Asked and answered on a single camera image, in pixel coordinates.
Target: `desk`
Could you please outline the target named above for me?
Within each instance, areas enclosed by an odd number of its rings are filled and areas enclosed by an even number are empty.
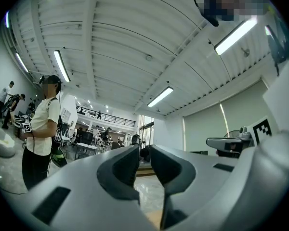
[[[84,144],[84,143],[77,143],[76,147],[77,147],[77,149],[80,148],[80,149],[85,149],[85,150],[89,150],[89,151],[94,151],[94,155],[97,153],[97,147],[93,146],[93,145],[87,145],[87,144]],[[74,161],[76,160],[77,149],[75,151]]]

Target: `marble floor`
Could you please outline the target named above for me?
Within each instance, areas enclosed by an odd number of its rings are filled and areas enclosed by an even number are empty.
[[[16,154],[12,158],[0,157],[0,188],[13,193],[26,194],[27,189],[22,177],[23,142],[14,136],[12,127],[10,127],[6,132],[15,141]],[[71,153],[69,158],[74,158],[73,153]],[[58,170],[60,170],[60,168],[51,162],[49,176],[53,175]],[[139,192],[140,208],[144,213],[162,210],[164,188],[156,176],[137,177],[134,188]],[[8,198],[16,201],[20,200],[22,196],[24,196],[23,194],[2,193]]]

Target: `black slot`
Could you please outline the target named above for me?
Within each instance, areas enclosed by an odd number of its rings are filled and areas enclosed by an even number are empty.
[[[226,165],[226,164],[215,164],[213,167],[227,171],[227,172],[232,172],[232,170],[235,168],[233,166]]]
[[[49,225],[70,191],[68,188],[57,187],[32,214],[40,221]]]

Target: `white ceiling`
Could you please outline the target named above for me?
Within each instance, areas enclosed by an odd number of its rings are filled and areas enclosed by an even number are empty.
[[[63,79],[53,55],[60,50],[69,92],[151,117],[178,111],[250,71],[269,53],[264,25],[273,23],[259,18],[220,57],[213,46],[239,22],[212,27],[193,0],[20,0],[10,14],[16,50],[34,81],[47,73]],[[249,57],[241,48],[250,49]],[[168,85],[174,92],[147,107]]]

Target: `person bending over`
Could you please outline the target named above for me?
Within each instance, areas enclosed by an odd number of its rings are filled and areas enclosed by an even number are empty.
[[[13,98],[12,105],[8,108],[8,113],[6,114],[6,117],[4,119],[2,128],[9,129],[8,122],[9,122],[10,119],[14,123],[14,121],[15,121],[14,111],[15,111],[19,101],[20,100],[25,100],[25,98],[26,98],[26,96],[24,94],[21,94],[20,96],[15,95],[15,97]]]
[[[31,121],[32,133],[24,133],[27,146],[23,155],[23,179],[27,189],[47,178],[52,137],[56,135],[60,104],[56,95],[61,89],[61,80],[52,75],[42,84],[45,99],[35,110]]]
[[[2,91],[0,92],[0,119],[2,119],[1,109],[4,106],[6,96],[9,95],[13,97],[13,95],[11,95],[11,88],[13,87],[13,85],[14,85],[14,82],[11,81],[10,84],[7,87],[3,88]]]

